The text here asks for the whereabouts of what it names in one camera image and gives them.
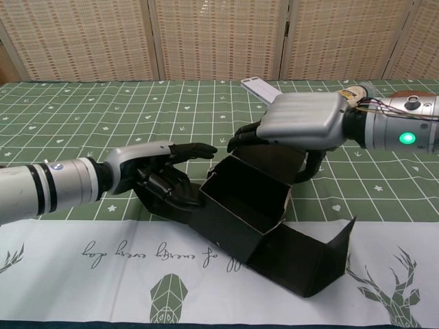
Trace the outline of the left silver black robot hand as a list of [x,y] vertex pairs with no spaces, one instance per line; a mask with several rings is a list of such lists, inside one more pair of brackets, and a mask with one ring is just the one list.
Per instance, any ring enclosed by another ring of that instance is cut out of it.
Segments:
[[175,144],[154,141],[113,149],[103,162],[105,191],[119,195],[139,189],[156,201],[186,211],[197,211],[196,198],[188,175],[175,164],[198,158],[210,160],[217,148],[206,143]]

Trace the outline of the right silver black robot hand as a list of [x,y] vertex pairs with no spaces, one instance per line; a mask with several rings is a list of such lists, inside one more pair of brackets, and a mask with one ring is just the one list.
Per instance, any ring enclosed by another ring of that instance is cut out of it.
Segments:
[[247,145],[283,145],[308,153],[296,183],[312,178],[328,151],[347,141],[343,120],[351,105],[339,92],[281,93],[260,120],[241,126],[229,140],[227,152]]

